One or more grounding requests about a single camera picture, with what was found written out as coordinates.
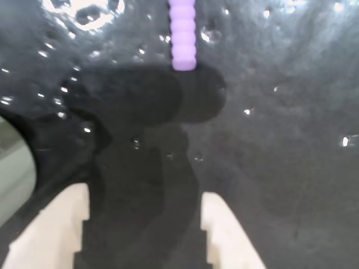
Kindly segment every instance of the wet surface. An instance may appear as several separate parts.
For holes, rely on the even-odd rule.
[[[197,70],[171,70],[163,0],[3,1],[0,113],[38,163],[1,259],[88,182],[75,268],[208,268],[203,191],[268,268],[357,268],[359,2],[197,1]]]

